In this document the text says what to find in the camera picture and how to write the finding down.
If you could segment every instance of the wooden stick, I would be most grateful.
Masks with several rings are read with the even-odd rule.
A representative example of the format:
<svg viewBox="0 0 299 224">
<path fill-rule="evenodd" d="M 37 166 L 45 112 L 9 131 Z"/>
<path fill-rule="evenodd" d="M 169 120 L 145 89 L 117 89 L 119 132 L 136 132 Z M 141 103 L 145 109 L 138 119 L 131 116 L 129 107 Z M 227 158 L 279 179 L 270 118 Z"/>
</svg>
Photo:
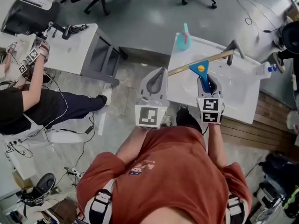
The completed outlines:
<svg viewBox="0 0 299 224">
<path fill-rule="evenodd" d="M 187 64 L 187 65 L 184 65 L 184 66 L 181 66 L 179 68 L 176 68 L 176 69 L 173 69 L 173 70 L 169 71 L 168 76 L 172 76 L 174 74 L 185 71 L 185 70 L 189 69 L 189 66 L 194 65 L 196 63 L 203 62 L 203 61 L 206 61 L 206 60 L 209 60 L 209 62 L 211 62 L 211 61 L 214 61 L 214 60 L 217 60 L 217 59 L 220 59 L 220 58 L 225 58 L 229 55 L 232 55 L 233 53 L 234 53 L 233 50 L 229 50 L 229 51 L 226 51 L 226 52 L 223 52 L 223 53 L 219 53 L 219 54 L 216 54 L 216 55 L 213 55 L 213 56 L 209 56 L 209 57 L 201 59 L 199 61 L 192 62 L 190 64 Z"/>
</svg>

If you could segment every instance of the dark blue pants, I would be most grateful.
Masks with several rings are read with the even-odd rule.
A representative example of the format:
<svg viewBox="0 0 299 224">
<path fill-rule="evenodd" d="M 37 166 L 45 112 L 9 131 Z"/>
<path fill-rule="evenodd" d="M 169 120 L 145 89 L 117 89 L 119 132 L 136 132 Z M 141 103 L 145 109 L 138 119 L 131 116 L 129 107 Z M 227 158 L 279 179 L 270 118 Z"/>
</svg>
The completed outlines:
<svg viewBox="0 0 299 224">
<path fill-rule="evenodd" d="M 61 123 L 68 119 L 82 119 L 84 118 L 90 111 L 97 111 L 104 107 L 107 102 L 106 96 L 98 95 L 96 98 L 89 98 L 85 95 L 74 95 L 72 93 L 62 92 L 68 109 L 66 113 L 56 119 L 52 125 Z M 62 96 L 59 96 L 60 108 L 58 116 L 62 115 L 66 109 L 66 104 Z"/>
</svg>

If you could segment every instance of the power strip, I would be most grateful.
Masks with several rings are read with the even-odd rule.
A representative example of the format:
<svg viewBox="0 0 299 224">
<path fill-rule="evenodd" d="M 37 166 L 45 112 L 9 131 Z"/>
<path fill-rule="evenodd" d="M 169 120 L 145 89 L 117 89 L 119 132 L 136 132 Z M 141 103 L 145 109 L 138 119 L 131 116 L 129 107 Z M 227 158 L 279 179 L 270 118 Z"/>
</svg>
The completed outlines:
<svg viewBox="0 0 299 224">
<path fill-rule="evenodd" d="M 81 177 L 83 177 L 83 175 L 76 169 L 73 168 L 71 171 L 77 176 L 77 178 L 81 179 Z"/>
</svg>

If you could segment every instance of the cartoon print on shirt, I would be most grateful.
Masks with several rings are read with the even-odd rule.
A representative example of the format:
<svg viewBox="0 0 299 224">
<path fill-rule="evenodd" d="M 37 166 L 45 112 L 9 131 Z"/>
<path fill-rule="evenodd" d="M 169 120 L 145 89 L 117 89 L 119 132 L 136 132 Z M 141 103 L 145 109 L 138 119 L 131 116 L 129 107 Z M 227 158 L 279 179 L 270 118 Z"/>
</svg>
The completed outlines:
<svg viewBox="0 0 299 224">
<path fill-rule="evenodd" d="M 130 169 L 129 174 L 131 175 L 139 175 L 143 172 L 144 169 L 148 168 L 149 170 L 152 170 L 155 166 L 155 161 L 151 160 L 144 160 L 138 164 L 136 164 L 134 167 Z"/>
</svg>

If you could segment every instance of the white cable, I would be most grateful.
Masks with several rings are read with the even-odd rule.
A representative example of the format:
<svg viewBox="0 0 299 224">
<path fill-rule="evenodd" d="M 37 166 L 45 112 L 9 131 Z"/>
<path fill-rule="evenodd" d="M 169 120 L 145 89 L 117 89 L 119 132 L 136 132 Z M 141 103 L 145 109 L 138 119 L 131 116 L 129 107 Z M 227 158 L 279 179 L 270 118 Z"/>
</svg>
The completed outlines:
<svg viewBox="0 0 299 224">
<path fill-rule="evenodd" d="M 52 82 L 54 82 L 54 83 L 57 85 L 57 87 L 58 87 L 58 89 L 59 89 L 59 92 L 60 92 L 62 98 L 63 98 L 64 101 L 65 101 L 66 109 L 65 109 L 65 111 L 64 111 L 64 113 L 63 113 L 62 115 L 60 115 L 60 116 L 58 116 L 57 118 L 55 118 L 54 120 L 52 120 L 52 121 L 51 121 L 50 123 L 48 123 L 45 127 L 43 127 L 43 128 L 41 128 L 40 130 L 38 130 L 35 134 L 33 134 L 33 135 L 31 135 L 31 136 L 29 136 L 29 137 L 27 137 L 27 138 L 21 140 L 20 143 L 22 143 L 22 142 L 26 141 L 27 139 L 30 139 L 30 138 L 32 138 L 32 137 L 38 135 L 42 130 L 44 130 L 47 126 L 49 126 L 50 124 L 52 124 L 55 120 L 57 120 L 57 119 L 59 119 L 60 117 L 64 116 L 64 114 L 66 113 L 66 111 L 67 111 L 68 108 L 69 108 L 68 105 L 67 105 L 67 102 L 66 102 L 66 100 L 65 100 L 65 98 L 64 98 L 64 96 L 63 96 L 63 94 L 62 94 L 62 92 L 61 92 L 61 90 L 60 90 L 60 88 L 59 88 L 59 86 L 58 86 L 58 84 L 56 83 L 56 81 L 54 81 L 50 76 L 48 76 L 47 73 L 44 72 L 44 74 L 45 74 L 47 77 L 49 77 L 50 80 L 51 80 Z"/>
</svg>

